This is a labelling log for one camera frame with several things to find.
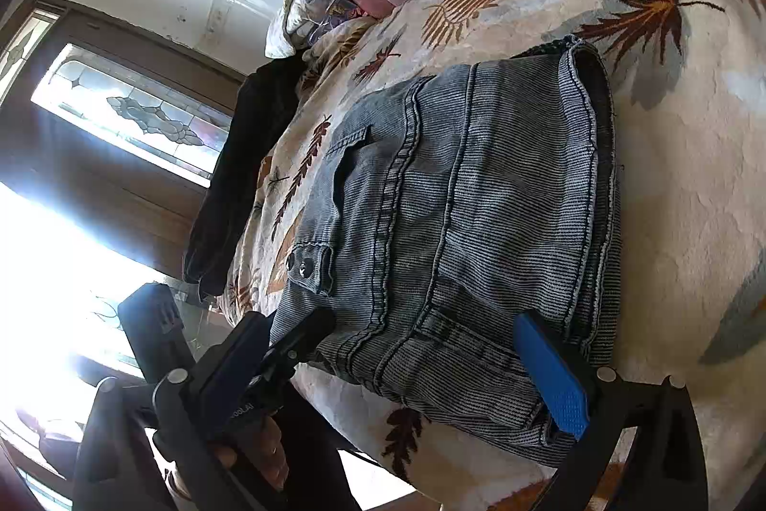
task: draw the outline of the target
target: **wooden door frame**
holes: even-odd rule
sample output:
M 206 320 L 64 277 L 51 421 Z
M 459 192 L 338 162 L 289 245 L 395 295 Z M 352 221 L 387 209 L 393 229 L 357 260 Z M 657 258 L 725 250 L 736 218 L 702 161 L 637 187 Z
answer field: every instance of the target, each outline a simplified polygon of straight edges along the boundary
M 2 105 L 0 118 L 5 124 L 13 119 L 21 122 L 4 127 L 3 182 L 33 201 L 69 214 L 84 229 L 98 232 L 110 249 L 180 278 L 183 250 L 204 187 L 108 142 L 102 146 L 101 139 L 19 95 L 22 91 L 32 94 L 37 77 L 50 65 L 51 47 L 62 42 L 110 58 L 228 115 L 234 112 L 244 76 L 186 46 L 66 0 L 24 0 L 0 29 L 4 48 L 34 10 L 51 12 L 58 19 L 28 56 Z M 40 141 L 43 137 L 63 141 L 65 151 L 46 146 L 46 141 Z M 112 175 L 120 171 L 120 165 L 131 177 L 128 184 Z M 94 189 L 101 193 L 91 193 Z
M 110 25 L 116 26 L 119 29 L 128 31 L 133 35 L 138 35 L 142 38 L 146 38 L 155 44 L 165 47 L 166 49 L 175 51 L 175 53 L 181 53 L 182 55 L 193 59 L 195 62 L 198 62 L 203 66 L 208 66 L 208 68 L 215 72 L 220 72 L 222 75 L 227 76 L 229 79 L 242 83 L 246 78 L 244 74 L 235 70 L 234 68 L 218 62 L 212 57 L 203 55 L 202 53 L 199 53 L 197 50 L 189 48 L 188 46 L 174 42 L 169 38 L 162 37 L 159 34 L 155 34 L 153 31 L 143 29 L 143 27 L 128 23 L 126 20 L 121 20 L 120 18 L 115 18 L 114 16 L 110 16 L 107 13 L 95 10 L 92 7 L 87 7 L 87 5 L 80 5 L 79 3 L 74 3 L 74 1 L 68 0 L 23 0 L 21 3 L 19 3 L 13 14 L 9 16 L 8 20 L 5 21 L 5 24 L 0 27 L 0 49 L 5 49 L 5 47 L 9 45 L 14 35 L 17 34 L 18 30 L 24 24 L 24 20 L 27 20 L 29 14 L 31 14 L 35 9 L 57 13 L 62 17 L 69 11 L 78 11 L 87 16 L 91 16 L 96 20 L 103 21 Z M 221 111 L 231 114 L 231 111 L 227 108 L 221 109 Z

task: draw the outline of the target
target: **jacket pocket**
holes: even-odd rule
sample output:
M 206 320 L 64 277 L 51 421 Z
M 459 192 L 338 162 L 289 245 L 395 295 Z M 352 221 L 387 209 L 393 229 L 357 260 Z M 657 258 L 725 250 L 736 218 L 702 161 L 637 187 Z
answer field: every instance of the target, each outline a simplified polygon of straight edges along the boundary
M 332 293 L 334 256 L 342 244 L 346 181 L 354 171 L 356 152 L 370 142 L 370 129 L 360 128 L 329 147 L 306 203 L 287 259 L 287 277 L 312 293 Z

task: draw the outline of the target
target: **metal snap button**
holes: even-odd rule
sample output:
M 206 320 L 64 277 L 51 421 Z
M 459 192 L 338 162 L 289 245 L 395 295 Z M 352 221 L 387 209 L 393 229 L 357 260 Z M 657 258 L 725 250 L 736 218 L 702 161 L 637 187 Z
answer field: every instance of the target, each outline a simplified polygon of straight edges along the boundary
M 314 272 L 314 261 L 310 258 L 305 258 L 304 262 L 301 262 L 298 273 L 303 278 L 309 277 Z

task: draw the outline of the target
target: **bedspread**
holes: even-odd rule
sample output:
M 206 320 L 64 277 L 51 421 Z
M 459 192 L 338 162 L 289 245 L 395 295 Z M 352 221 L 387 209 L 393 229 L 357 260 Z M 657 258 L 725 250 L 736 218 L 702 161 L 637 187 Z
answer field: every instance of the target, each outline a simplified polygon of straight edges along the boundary
M 766 458 L 766 0 L 407 0 L 306 53 L 301 105 L 261 164 L 221 307 L 270 313 L 333 129 L 363 94 L 575 34 L 614 92 L 622 186 L 623 377 L 687 381 L 711 508 Z M 518 510 L 550 470 L 314 368 L 295 385 L 360 450 L 447 509 Z M 594 508 L 614 487 L 630 433 Z

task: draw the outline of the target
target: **striped denim fabric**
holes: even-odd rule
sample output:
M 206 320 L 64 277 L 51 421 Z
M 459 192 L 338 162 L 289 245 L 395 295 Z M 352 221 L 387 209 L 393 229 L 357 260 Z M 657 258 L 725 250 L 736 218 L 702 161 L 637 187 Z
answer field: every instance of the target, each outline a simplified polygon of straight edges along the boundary
M 512 345 L 533 308 L 592 365 L 620 304 L 614 116 L 568 36 L 364 96 L 336 128 L 298 225 L 272 339 L 313 308 L 313 363 L 558 465 L 558 433 Z

